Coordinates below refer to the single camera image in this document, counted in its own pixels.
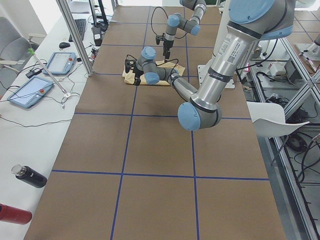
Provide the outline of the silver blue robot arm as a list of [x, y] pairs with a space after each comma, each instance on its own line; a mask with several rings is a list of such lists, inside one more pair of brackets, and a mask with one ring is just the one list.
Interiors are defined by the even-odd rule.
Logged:
[[296, 3], [293, 0], [232, 0], [224, 12], [228, 14], [227, 34], [209, 66], [199, 88], [193, 87], [173, 68], [159, 67], [156, 51], [146, 46], [137, 59], [126, 59], [124, 70], [155, 85], [168, 82], [184, 99], [178, 108], [180, 125], [188, 131], [210, 128], [222, 117], [219, 97], [254, 41], [273, 40], [292, 33]]
[[177, 30], [180, 29], [186, 34], [196, 36], [200, 31], [200, 22], [207, 11], [207, 4], [204, 0], [180, 0], [179, 3], [190, 10], [193, 14], [189, 20], [183, 17], [180, 13], [174, 13], [167, 17], [167, 27], [161, 35], [155, 35], [157, 45], [163, 42], [164, 62], [170, 59], [171, 48], [177, 38]]

